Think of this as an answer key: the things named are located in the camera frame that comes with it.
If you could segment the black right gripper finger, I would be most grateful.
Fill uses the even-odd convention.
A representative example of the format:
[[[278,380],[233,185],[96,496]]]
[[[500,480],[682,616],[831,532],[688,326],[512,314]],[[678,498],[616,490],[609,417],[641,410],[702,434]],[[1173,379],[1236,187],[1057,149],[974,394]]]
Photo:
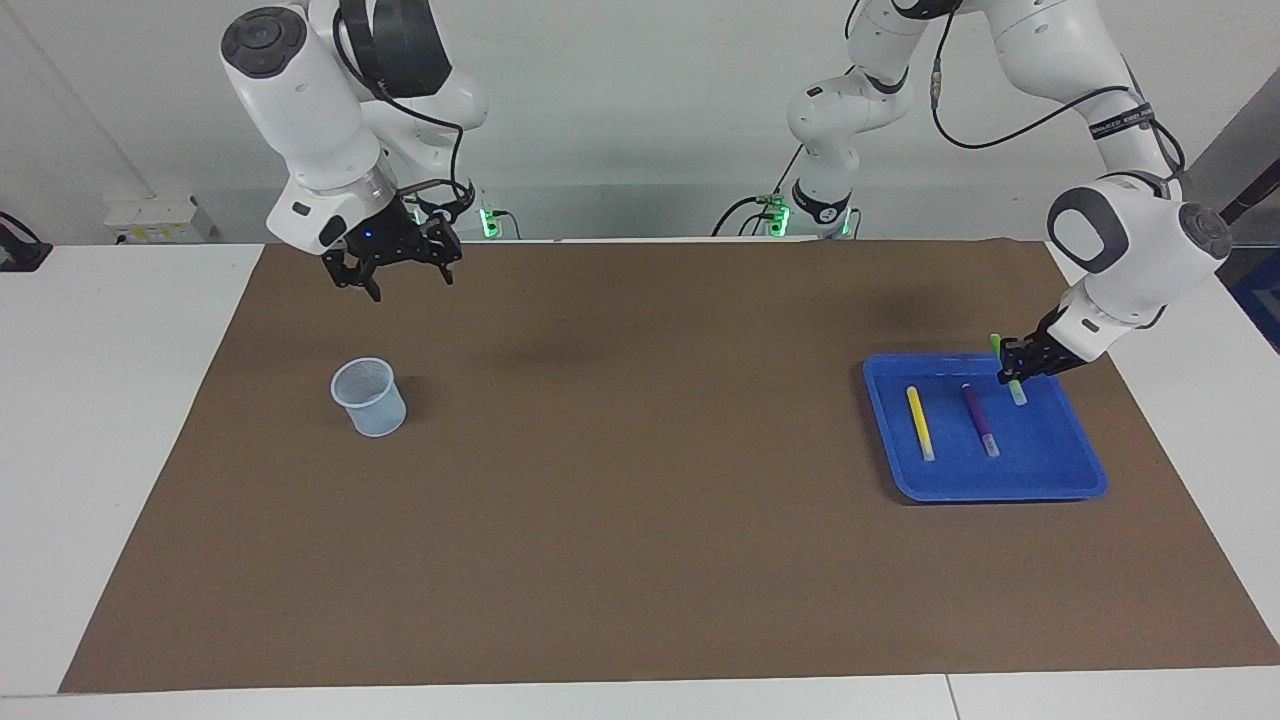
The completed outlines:
[[[448,286],[454,283],[452,265],[462,256],[460,237],[451,223],[430,220],[422,225],[422,263],[435,266]]]
[[[323,265],[335,287],[361,288],[375,304],[381,301],[381,290],[374,279],[379,268],[376,259],[351,256],[344,250],[329,250],[323,254]]]

